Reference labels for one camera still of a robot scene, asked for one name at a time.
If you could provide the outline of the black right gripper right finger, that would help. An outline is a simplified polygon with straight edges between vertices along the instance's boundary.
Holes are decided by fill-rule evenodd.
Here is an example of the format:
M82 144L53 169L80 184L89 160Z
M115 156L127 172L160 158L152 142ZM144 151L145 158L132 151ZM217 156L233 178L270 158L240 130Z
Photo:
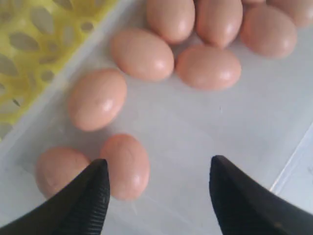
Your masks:
M276 196L225 156L212 157L209 192L224 235L311 235L312 214Z

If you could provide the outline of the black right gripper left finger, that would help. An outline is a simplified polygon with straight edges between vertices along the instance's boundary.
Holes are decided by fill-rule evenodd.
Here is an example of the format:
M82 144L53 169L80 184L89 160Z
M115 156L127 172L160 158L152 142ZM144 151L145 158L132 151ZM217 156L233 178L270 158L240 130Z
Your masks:
M98 159L60 192L1 227L2 235L99 235L110 202L106 160Z

